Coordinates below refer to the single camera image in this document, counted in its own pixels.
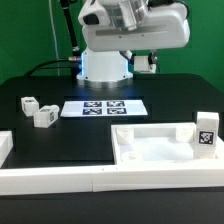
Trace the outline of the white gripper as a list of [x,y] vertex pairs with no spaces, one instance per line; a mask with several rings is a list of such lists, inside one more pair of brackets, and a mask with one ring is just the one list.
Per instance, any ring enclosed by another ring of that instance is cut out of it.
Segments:
[[149,6],[147,0],[86,0],[78,20],[92,51],[122,51],[133,65],[134,55],[126,50],[151,50],[149,62],[156,65],[157,49],[188,43],[188,15],[187,5],[176,0],[159,6]]

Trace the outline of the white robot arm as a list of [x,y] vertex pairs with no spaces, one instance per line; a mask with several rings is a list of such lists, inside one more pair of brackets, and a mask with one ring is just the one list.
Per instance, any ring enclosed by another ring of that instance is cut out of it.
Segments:
[[188,16],[181,0],[86,0],[78,16],[86,42],[78,83],[117,87],[132,79],[129,64],[153,73],[159,49],[188,43]]

